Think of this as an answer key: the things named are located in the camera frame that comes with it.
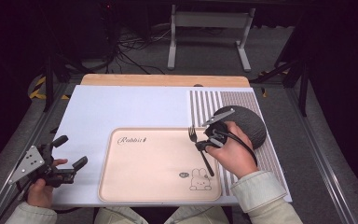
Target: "gray stripes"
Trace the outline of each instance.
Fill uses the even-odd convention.
[[[219,108],[227,105],[240,105],[254,111],[263,118],[258,107],[255,94],[252,91],[190,91],[191,121],[194,126],[200,127]],[[275,154],[269,135],[266,142],[255,151],[259,161],[259,168],[274,173],[282,186],[288,191],[281,166]],[[230,187],[238,178],[219,164],[222,196],[232,196]]]

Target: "wooden board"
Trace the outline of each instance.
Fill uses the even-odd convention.
[[[87,74],[81,85],[95,86],[184,86],[250,87],[246,77]]]

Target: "sleeve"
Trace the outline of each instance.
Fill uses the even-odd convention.
[[[6,224],[54,224],[56,221],[57,213],[53,210],[21,203],[16,207]]]
[[[272,172],[257,171],[241,178],[231,190],[252,223],[302,223],[283,197],[286,190]]]

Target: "human hand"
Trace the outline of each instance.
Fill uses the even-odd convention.
[[[61,164],[66,164],[67,159],[59,159],[53,162],[53,166],[58,166]],[[31,185],[28,191],[28,200],[27,203],[32,206],[50,208],[52,204],[53,197],[53,187],[46,186],[46,181],[42,178],[36,180],[36,182]]]
[[[252,142],[240,127],[233,121],[226,121],[228,131],[237,135],[242,142],[253,149]],[[228,138],[220,147],[206,147],[206,151],[217,159],[226,170],[234,174],[238,179],[250,173],[258,171],[252,155],[237,141]]]

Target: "placemat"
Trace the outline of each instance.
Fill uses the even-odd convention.
[[[205,129],[198,128],[199,140]],[[210,176],[187,128],[118,128],[112,132],[99,197],[105,202],[214,201],[221,196],[217,161]]]

